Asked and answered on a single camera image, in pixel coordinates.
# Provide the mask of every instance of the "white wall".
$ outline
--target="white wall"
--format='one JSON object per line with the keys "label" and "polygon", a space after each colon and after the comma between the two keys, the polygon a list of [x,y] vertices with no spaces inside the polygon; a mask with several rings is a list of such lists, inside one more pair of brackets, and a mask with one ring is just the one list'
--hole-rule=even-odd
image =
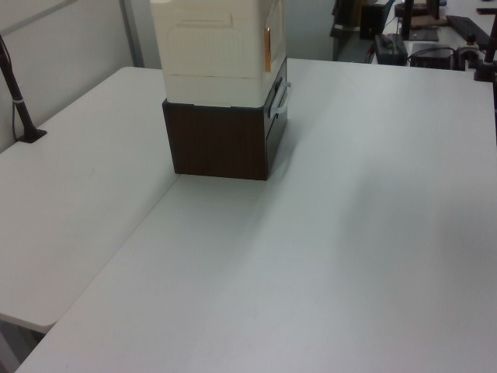
{"label": "white wall", "polygon": [[[6,35],[4,41],[35,125],[119,68],[132,65],[117,0],[78,0]],[[11,120],[12,100],[0,76],[0,152],[13,143]],[[19,117],[16,122],[19,135]]]}
{"label": "white wall", "polygon": [[[161,68],[150,0],[130,0],[145,67]],[[287,0],[287,54],[290,58],[332,59],[335,0]]]}

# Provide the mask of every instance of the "wooden stand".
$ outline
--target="wooden stand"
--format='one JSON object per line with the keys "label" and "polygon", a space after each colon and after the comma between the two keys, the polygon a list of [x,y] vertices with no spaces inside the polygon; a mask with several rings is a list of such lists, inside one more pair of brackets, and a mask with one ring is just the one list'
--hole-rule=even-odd
{"label": "wooden stand", "polygon": [[162,104],[176,173],[267,180],[287,122],[269,117],[287,62],[260,108]]}

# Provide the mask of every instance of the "brown wooden box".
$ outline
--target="brown wooden box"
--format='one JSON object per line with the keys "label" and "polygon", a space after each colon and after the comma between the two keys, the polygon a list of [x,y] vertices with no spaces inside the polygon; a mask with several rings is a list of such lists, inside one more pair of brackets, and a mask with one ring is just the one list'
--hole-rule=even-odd
{"label": "brown wooden box", "polygon": [[287,62],[260,108],[162,104],[176,173],[267,180],[287,113],[272,120],[269,111]]}

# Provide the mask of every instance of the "dark wooden furniture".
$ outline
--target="dark wooden furniture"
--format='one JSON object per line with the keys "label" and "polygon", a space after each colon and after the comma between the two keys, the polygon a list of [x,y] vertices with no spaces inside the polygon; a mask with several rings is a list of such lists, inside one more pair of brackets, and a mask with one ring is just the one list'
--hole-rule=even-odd
{"label": "dark wooden furniture", "polygon": [[287,113],[271,119],[269,112],[280,83],[286,80],[285,61],[265,105],[260,108],[164,101],[162,107],[176,173],[267,180],[287,122]]}

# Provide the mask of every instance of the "black cable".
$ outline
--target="black cable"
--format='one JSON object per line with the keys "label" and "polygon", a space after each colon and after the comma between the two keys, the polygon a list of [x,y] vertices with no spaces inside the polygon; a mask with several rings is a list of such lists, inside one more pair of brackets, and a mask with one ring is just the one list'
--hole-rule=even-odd
{"label": "black cable", "polygon": [[16,136],[16,105],[12,101],[12,134],[14,135],[14,140],[17,142]]}
{"label": "black cable", "polygon": [[409,57],[407,57],[408,60],[410,60],[412,57],[416,57],[416,56],[419,56],[420,54],[425,54],[425,53],[428,53],[428,52],[433,52],[433,51],[446,51],[446,50],[450,50],[452,51],[452,53],[454,53],[456,50],[451,48],[451,47],[433,47],[433,48],[426,48],[426,49],[423,49],[422,51],[417,51],[413,54],[411,54]]}
{"label": "black cable", "polygon": [[368,62],[368,63],[370,63],[370,64],[371,64],[371,63],[373,62],[373,58],[374,58],[374,55],[375,55],[375,54],[376,54],[376,52],[375,52],[375,51],[373,51],[373,53],[371,53],[371,55],[370,55],[370,60],[369,60],[369,62]]}
{"label": "black cable", "polygon": [[394,22],[394,19],[395,19],[395,18],[397,18],[397,17],[395,17],[395,16],[394,16],[394,18],[392,18],[390,21],[388,21],[388,23],[387,23],[387,24],[385,24],[385,26],[384,26],[384,28],[383,28],[383,31],[385,31],[385,29],[387,28],[387,26],[388,26],[390,23]]}
{"label": "black cable", "polygon": [[364,63],[367,64],[369,63],[368,61],[370,60],[370,56],[374,52],[374,44],[371,44],[371,47],[366,52],[366,56],[364,56]]}
{"label": "black cable", "polygon": [[2,45],[2,49],[4,50],[5,54],[7,55],[7,59],[9,60],[9,65],[12,67],[12,61],[10,59],[10,53],[9,50],[7,49],[7,46],[5,45],[5,41],[0,37],[0,44]]}

